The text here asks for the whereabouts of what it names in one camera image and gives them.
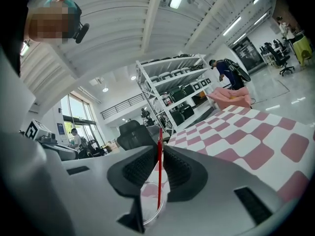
white shirt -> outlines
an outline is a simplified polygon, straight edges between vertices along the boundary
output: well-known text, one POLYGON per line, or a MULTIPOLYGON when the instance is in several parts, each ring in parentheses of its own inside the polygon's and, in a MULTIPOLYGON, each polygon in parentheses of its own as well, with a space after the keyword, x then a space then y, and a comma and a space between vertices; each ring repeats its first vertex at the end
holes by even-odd
POLYGON ((78 146, 77 147, 74 147, 75 150, 78 150, 80 145, 81 145, 81 137, 79 135, 75 135, 73 137, 73 140, 74 140, 74 144, 77 144, 78 146))
POLYGON ((279 28, 282 32, 282 34, 287 38, 287 39, 292 39, 294 38, 293 33, 291 32, 291 30, 289 29, 289 27, 287 26, 287 23, 282 23, 279 25, 279 28))

white metal shelving rack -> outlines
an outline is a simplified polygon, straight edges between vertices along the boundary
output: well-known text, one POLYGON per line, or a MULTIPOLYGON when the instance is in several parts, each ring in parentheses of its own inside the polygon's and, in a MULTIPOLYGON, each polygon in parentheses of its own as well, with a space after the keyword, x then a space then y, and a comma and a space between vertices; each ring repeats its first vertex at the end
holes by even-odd
POLYGON ((165 72, 171 72, 177 69, 181 69, 184 67, 192 67, 194 65, 198 64, 206 64, 206 61, 200 56, 196 55, 194 57, 185 57, 185 58, 174 58, 174 59, 165 59, 165 60, 159 60, 156 62, 141 64, 138 60, 136 61, 136 70, 137 70, 137 82, 142 90, 143 94, 145 95, 148 104, 156 116, 160 126, 165 130, 165 128, 162 126, 162 124, 159 121, 158 116, 162 113, 165 113, 168 121, 172 124, 172 134, 174 130, 176 132, 180 132, 187 128, 189 125, 191 125, 194 121, 196 121, 202 114, 204 114, 210 107, 213 106, 212 101, 207 98, 208 100, 198 107, 194 109, 195 114, 186 119, 183 123, 180 125, 176 125, 170 110, 174 107, 178 106, 179 104, 182 104, 183 102, 187 101, 188 99, 192 98, 194 95, 199 94, 200 92, 204 91, 205 94, 209 93, 206 91, 206 89, 212 90, 212 83, 207 84, 206 86, 202 87, 201 89, 195 91, 194 93, 186 96, 185 98, 171 104, 170 106, 166 106, 162 100, 162 97, 160 94, 163 94, 164 92, 173 89, 175 87, 178 87, 184 83, 191 83, 196 81, 198 78, 203 76, 204 72, 208 71, 208 68, 199 69, 196 71, 192 71, 189 73, 181 74, 157 83, 153 83, 150 78, 153 76, 159 76, 162 73, 165 72), (145 81, 148 81, 151 90, 147 91, 145 88, 145 81), (163 107, 163 111, 156 113, 154 108, 152 107, 152 104, 150 102, 150 99, 157 98, 161 106, 163 107))

yellow tablecloth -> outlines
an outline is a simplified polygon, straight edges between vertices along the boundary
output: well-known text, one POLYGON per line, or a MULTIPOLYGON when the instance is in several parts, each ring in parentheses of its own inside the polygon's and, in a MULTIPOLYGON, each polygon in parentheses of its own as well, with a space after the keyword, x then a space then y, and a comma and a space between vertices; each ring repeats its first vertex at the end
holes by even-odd
POLYGON ((312 56, 312 50, 306 36, 304 36, 299 41, 296 41, 295 43, 293 43, 293 48, 297 56, 297 59, 300 61, 301 66, 304 66, 304 58, 302 57, 302 52, 306 51, 308 52, 308 53, 305 53, 306 56, 307 55, 309 55, 310 57, 312 56))

shelf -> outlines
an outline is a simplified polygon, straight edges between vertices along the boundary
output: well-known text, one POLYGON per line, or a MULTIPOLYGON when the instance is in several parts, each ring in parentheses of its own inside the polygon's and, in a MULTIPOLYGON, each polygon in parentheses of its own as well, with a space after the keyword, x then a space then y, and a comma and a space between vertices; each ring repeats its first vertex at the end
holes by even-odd
POLYGON ((176 132, 181 132, 185 128, 187 128, 189 125, 191 125, 195 120, 197 120, 200 116, 202 116, 209 108, 211 108, 211 104, 207 100, 206 102, 202 103, 200 106, 196 107, 194 111, 194 115, 189 117, 187 120, 185 120, 182 124, 177 126, 176 132))
MULTIPOLYGON (((185 57, 185 58, 175 58, 175 59, 165 59, 148 64, 142 65, 144 70, 147 72, 149 77, 159 76, 165 72, 171 72, 184 67, 191 67, 195 65, 198 61, 202 61, 200 57, 185 57)), ((141 76, 141 82, 145 81, 144 76, 141 76)))
POLYGON ((206 89, 206 88, 209 87, 209 86, 211 86, 211 84, 208 84, 208 85, 204 86, 203 88, 201 88, 201 89, 199 89, 199 90, 193 92, 192 94, 186 96, 185 98, 183 98, 183 99, 181 99, 181 100, 179 100, 179 101, 177 101, 177 102, 174 102, 173 104, 167 106, 166 109, 167 109, 167 110, 170 110, 170 109, 172 109, 172 108, 175 108, 175 107, 178 106, 179 104, 182 104, 184 101, 187 101, 187 99, 192 98, 192 97, 195 96, 196 94, 201 93, 204 89, 206 89))
POLYGON ((208 68, 203 68, 203 69, 192 71, 189 73, 184 73, 184 74, 169 78, 167 80, 157 82, 153 85, 156 87, 159 93, 166 92, 170 89, 173 89, 175 87, 182 85, 183 83, 192 82, 193 80, 197 79, 205 71, 208 71, 208 70, 209 70, 208 68))

headphones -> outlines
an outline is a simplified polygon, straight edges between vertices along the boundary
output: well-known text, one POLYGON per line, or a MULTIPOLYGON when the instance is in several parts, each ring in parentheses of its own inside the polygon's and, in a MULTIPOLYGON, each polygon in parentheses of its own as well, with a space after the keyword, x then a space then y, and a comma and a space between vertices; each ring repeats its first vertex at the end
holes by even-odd
POLYGON ((88 32, 88 30, 90 28, 90 24, 84 24, 84 25, 81 24, 80 16, 82 14, 82 11, 76 3, 75 3, 75 5, 77 6, 77 11, 78 11, 78 16, 79 16, 79 28, 72 38, 75 39, 75 42, 77 44, 80 44, 82 39, 84 38, 85 34, 88 32))

